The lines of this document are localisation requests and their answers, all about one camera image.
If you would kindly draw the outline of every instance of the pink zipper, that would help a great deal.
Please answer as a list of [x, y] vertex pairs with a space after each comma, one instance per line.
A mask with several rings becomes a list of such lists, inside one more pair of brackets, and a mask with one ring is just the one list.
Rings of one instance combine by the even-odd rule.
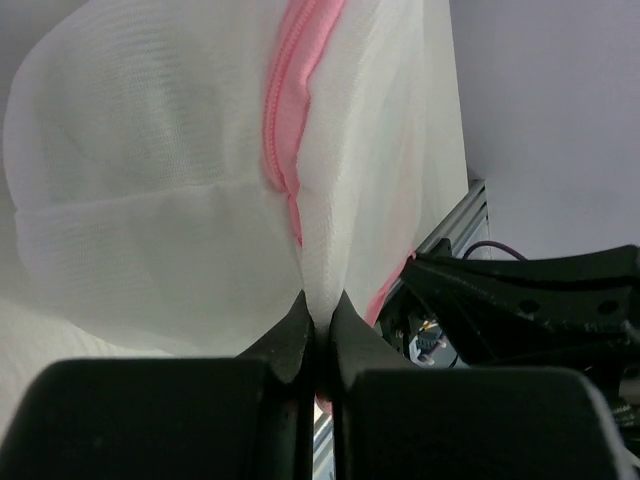
[[287, 195], [298, 243], [297, 154], [311, 102], [308, 83], [345, 0], [292, 0], [280, 27], [263, 117], [263, 163], [275, 188]]

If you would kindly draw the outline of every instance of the wire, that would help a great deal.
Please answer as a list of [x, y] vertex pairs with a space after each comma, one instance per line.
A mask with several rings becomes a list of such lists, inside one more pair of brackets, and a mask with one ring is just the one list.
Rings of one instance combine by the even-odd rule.
[[628, 448], [625, 448], [625, 450], [627, 451], [627, 455], [629, 455], [629, 460], [631, 460], [631, 465], [633, 465], [636, 468], [640, 468], [640, 458], [638, 458], [635, 455], [635, 453], [633, 453]]
[[494, 242], [493, 240], [483, 240], [481, 242], [474, 243], [473, 245], [471, 245], [467, 249], [466, 252], [464, 252], [464, 255], [462, 256], [462, 259], [463, 260], [468, 259], [469, 256], [473, 252], [475, 252], [477, 249], [482, 248], [482, 247], [497, 248], [498, 250], [502, 250], [503, 252], [508, 253], [509, 255], [511, 255], [512, 257], [514, 257], [514, 258], [516, 258], [518, 260], [526, 260], [527, 259], [527, 257], [525, 257], [521, 253], [517, 252], [513, 248], [509, 247], [508, 245], [505, 245], [504, 243], [500, 243], [500, 242]]

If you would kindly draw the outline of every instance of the zipper teeth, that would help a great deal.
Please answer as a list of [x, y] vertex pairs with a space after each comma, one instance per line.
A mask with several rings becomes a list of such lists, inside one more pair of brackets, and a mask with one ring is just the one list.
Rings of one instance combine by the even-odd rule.
[[267, 143], [267, 152], [266, 159], [269, 165], [272, 167], [273, 172], [278, 178], [280, 182], [281, 188], [286, 188], [285, 178], [282, 174], [282, 170], [278, 164], [278, 158], [275, 147], [275, 137], [276, 137], [276, 114], [277, 114], [277, 106], [278, 101], [280, 99], [280, 92], [282, 89], [282, 84], [284, 82], [284, 77], [286, 76], [287, 69], [284, 66], [289, 64], [291, 57], [293, 56], [293, 52], [297, 45], [298, 39], [302, 34], [302, 30], [306, 25], [309, 17], [313, 13], [315, 6], [317, 4], [317, 0], [311, 0], [305, 3], [305, 5], [300, 9], [297, 14], [296, 19], [294, 20], [294, 25], [287, 34], [285, 38], [284, 45], [280, 50], [280, 55], [278, 55], [278, 59], [276, 60], [276, 65], [273, 69], [273, 74], [271, 77], [271, 85], [269, 87], [269, 94], [267, 96], [267, 109], [265, 114], [265, 123], [266, 123], [266, 143]]

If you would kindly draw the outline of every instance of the white wall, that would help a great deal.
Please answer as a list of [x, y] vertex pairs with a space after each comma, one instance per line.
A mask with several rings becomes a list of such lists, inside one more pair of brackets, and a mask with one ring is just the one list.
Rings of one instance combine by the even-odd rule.
[[467, 160], [532, 257], [640, 244], [640, 2], [451, 0]]

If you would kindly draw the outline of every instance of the gray wall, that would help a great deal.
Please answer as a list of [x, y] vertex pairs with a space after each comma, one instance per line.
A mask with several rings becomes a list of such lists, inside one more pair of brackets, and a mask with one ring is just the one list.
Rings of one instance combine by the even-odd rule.
[[640, 2], [451, 0], [470, 170], [532, 257], [640, 244]]

